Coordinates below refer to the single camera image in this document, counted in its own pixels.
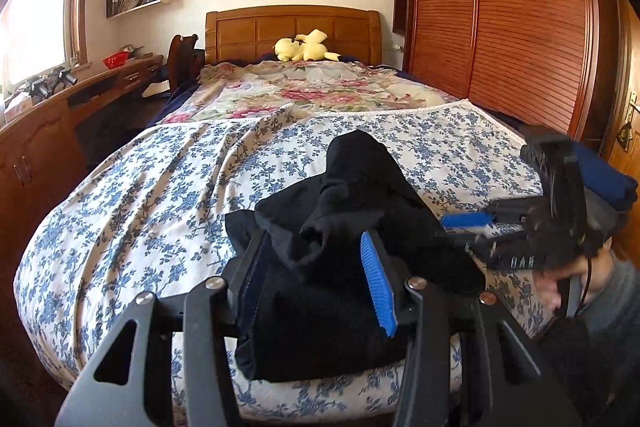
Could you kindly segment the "grey sleeve forearm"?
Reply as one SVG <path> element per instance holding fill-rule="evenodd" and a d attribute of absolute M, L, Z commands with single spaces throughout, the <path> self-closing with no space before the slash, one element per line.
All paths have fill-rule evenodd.
<path fill-rule="evenodd" d="M 623 381 L 639 365 L 639 271 L 634 265 L 616 260 L 610 278 L 579 317 L 614 379 Z"/>

